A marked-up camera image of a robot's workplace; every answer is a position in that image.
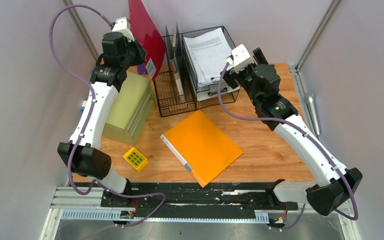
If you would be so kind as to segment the red folder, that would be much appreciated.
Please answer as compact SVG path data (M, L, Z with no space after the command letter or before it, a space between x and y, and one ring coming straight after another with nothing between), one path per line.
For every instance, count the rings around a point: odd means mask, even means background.
M147 52L144 66L155 81L164 62L165 42L141 0L129 0L128 7L131 31Z

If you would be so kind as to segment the black wire mesh basket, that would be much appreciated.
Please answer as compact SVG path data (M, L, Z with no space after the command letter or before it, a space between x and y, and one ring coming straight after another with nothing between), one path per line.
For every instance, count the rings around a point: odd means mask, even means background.
M224 26L194 30L162 37L166 50L163 65L154 81L161 117L196 111L217 105L217 83L199 83L198 74L187 49L185 38L199 37L220 29L229 47L236 45Z

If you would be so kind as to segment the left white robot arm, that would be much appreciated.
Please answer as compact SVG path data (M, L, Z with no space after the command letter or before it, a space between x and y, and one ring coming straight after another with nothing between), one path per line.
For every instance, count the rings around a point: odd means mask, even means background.
M57 152L67 167L70 185L80 195L90 190L79 190L73 174L92 179L106 191L114 194L120 206L129 206L133 193L127 189L130 181L112 168L111 157L102 152L101 139L106 119L116 100L127 70L145 62L146 51L131 33L117 31L106 33L102 39L103 53L87 81L89 94L79 123L68 142L61 142Z

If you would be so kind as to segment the black clip file folder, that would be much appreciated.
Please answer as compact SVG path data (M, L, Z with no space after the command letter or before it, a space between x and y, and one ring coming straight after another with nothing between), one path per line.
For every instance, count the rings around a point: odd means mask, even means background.
M167 57L169 62L169 67L172 72L173 83L175 90L176 101L180 104L184 104L186 102L186 97L184 93L184 87L182 84L182 66L183 66L183 54L182 54L182 46L181 46L181 36L178 24L176 24L176 32L170 38L169 30L167 25L165 26L165 34L166 34L166 50Z

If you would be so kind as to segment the papers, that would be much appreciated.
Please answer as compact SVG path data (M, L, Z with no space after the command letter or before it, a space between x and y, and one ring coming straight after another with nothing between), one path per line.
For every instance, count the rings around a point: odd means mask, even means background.
M183 40L197 76L197 85L204 87L218 82L232 50L222 28Z

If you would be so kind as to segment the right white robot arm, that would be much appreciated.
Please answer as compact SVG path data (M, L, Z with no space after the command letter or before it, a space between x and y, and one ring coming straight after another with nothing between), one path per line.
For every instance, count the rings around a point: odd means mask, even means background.
M278 209L286 202L300 203L328 216L350 201L353 213L348 218L357 220L355 192L363 178L361 171L341 163L310 131L298 110L280 94L281 78L263 52L259 48L249 52L244 45L235 47L220 77L230 87L244 89L256 120L284 139L313 175L313 181L275 181L265 195L266 204Z

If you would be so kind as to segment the green drawer cabinet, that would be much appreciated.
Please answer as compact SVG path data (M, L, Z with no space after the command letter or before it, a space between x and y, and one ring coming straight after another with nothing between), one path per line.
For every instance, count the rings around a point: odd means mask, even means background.
M122 84L107 116L102 136L133 146L154 104L151 81L132 72Z

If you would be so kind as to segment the white clipboard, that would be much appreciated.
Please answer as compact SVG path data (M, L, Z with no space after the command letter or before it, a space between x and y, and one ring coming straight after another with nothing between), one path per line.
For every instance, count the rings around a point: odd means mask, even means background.
M204 101L207 99L217 97L218 96L218 89L219 89L218 84L211 84L211 85L207 85L205 87L199 87L198 92L196 94L197 101ZM231 88L230 86L228 86L227 83L222 82L221 86L220 86L220 94L224 95L227 93L234 92L238 89L239 89L239 87Z

